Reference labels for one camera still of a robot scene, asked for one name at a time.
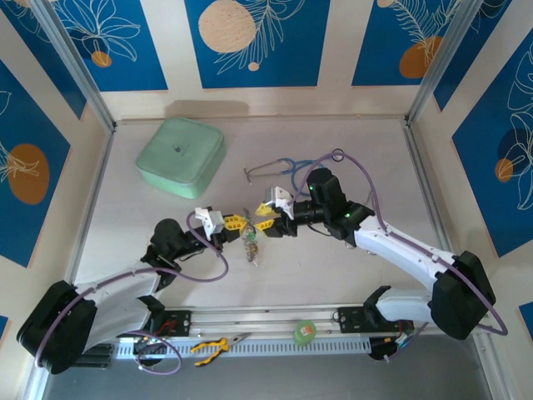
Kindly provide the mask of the blue stethoscope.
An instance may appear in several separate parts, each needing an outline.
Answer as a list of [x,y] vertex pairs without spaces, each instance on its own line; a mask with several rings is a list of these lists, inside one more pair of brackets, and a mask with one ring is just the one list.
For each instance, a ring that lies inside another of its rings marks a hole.
[[[340,163],[341,161],[344,160],[345,152],[342,149],[335,148],[333,150],[333,153],[334,153],[334,156],[332,157],[333,162]],[[304,168],[309,168],[315,161],[316,160],[312,160],[312,159],[294,160],[289,157],[282,157],[272,162],[267,162],[257,167],[253,167],[251,169],[247,169],[245,167],[243,168],[243,172],[245,173],[246,179],[250,185],[252,185],[253,178],[265,178],[265,177],[275,177],[275,176],[281,176],[281,175],[290,175],[292,188],[296,191],[299,188],[298,185],[296,185],[296,175]],[[278,172],[256,173],[257,170],[260,170],[262,168],[267,168],[270,166],[274,166],[277,164],[285,164],[286,168]],[[313,170],[323,169],[323,168],[325,168],[324,164],[319,163],[313,168]],[[311,194],[308,192],[302,192],[301,195],[304,198],[311,197]]]

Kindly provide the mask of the mint green zip case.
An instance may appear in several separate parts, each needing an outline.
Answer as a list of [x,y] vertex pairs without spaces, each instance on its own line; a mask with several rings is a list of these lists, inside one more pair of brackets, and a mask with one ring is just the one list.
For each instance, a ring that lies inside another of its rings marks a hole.
[[211,125],[167,119],[143,148],[136,167],[147,183],[181,198],[199,198],[226,156],[222,131]]

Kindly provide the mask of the green tape roll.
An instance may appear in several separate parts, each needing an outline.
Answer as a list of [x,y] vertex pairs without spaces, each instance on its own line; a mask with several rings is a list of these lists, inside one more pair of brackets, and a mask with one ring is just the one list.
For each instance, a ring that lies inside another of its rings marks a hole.
[[316,325],[313,321],[302,320],[293,331],[293,340],[297,346],[306,346],[316,337]]

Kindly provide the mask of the yellow black pliers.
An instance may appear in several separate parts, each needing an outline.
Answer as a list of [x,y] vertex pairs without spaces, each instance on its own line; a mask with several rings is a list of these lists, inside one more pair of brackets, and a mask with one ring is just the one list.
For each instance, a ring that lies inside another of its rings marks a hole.
[[222,337],[216,341],[205,341],[196,344],[191,348],[192,353],[198,353],[199,351],[207,348],[216,348],[217,350],[213,352],[208,358],[202,361],[195,362],[195,366],[197,368],[205,367],[206,365],[212,363],[223,353],[228,353],[232,349],[232,347],[234,347],[244,339],[250,337],[251,335],[251,332],[245,332],[237,334],[233,337]]

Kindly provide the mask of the black ribbed block stack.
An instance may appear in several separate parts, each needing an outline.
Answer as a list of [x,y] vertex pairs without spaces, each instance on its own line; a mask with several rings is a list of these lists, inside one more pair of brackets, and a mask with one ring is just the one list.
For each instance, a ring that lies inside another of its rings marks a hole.
[[75,363],[75,368],[107,369],[110,366],[114,346],[109,343],[98,344],[88,349]]

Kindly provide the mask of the grey metal shelf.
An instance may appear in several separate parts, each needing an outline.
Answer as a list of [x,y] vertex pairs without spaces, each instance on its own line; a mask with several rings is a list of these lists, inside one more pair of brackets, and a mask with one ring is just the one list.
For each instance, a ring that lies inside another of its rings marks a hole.
[[421,336],[390,362],[367,355],[184,360],[166,377],[116,361],[47,380],[42,400],[492,400],[472,341]]

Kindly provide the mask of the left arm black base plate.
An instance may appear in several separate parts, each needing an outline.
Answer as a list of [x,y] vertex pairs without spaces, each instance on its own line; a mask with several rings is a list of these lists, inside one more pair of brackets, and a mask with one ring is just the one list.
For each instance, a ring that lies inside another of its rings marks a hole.
[[153,312],[142,330],[158,337],[185,338],[189,336],[191,318],[190,310]]

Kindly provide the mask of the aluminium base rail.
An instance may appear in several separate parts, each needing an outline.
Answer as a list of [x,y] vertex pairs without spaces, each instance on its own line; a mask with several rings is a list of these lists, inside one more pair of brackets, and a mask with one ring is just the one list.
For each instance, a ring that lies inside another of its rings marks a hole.
[[[166,308],[154,297],[142,297],[109,307],[81,300],[65,315],[67,300],[43,299],[17,334],[17,340],[34,353],[43,344],[48,351],[55,347],[72,347],[76,354],[101,343],[126,337],[142,330],[152,313],[166,310],[190,310],[192,325],[189,337],[215,337],[226,333],[258,333],[263,337],[286,336],[302,320],[313,321],[320,333],[341,333],[336,321],[337,306],[254,308]],[[404,314],[400,320],[419,321],[420,317]]]

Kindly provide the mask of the aluminium table side rail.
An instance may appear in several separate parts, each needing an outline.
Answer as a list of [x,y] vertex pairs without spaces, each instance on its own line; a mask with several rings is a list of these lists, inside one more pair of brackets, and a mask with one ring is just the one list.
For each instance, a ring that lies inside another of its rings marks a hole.
[[82,258],[83,249],[87,241],[87,235],[90,229],[92,217],[94,210],[97,204],[97,199],[100,193],[102,186],[102,181],[105,175],[107,168],[108,159],[112,150],[112,145],[114,142],[115,134],[117,131],[117,125],[114,126],[111,130],[109,138],[105,142],[105,147],[103,148],[103,153],[99,164],[97,165],[96,175],[93,179],[91,189],[88,194],[87,204],[82,216],[82,221],[76,239],[74,241],[74,246],[72,250],[71,257],[67,266],[67,271],[65,272],[65,281],[67,283],[73,283],[76,280],[77,270],[79,269],[80,260]]
[[439,199],[440,188],[426,150],[421,142],[420,134],[407,122],[403,122],[402,131],[421,188],[432,230],[436,235],[436,241],[441,249],[453,252],[452,240],[446,230],[445,211],[441,207],[442,203]]

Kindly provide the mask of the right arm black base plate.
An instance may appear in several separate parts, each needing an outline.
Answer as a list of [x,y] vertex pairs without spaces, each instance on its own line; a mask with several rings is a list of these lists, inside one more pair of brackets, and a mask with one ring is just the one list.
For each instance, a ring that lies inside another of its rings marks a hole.
[[415,328],[410,320],[390,322],[372,308],[339,307],[336,321],[341,333],[409,333]]

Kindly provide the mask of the aluminium frame post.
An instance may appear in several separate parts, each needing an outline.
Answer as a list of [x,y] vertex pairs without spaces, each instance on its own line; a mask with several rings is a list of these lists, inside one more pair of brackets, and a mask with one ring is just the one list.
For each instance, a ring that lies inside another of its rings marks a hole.
[[457,0],[456,6],[457,13],[406,114],[409,128],[422,117],[428,102],[435,101],[439,113],[446,109],[494,28],[486,16],[484,0]]
[[48,0],[28,0],[28,2],[63,64],[97,115],[99,122],[110,135],[113,135],[117,124],[52,4]]

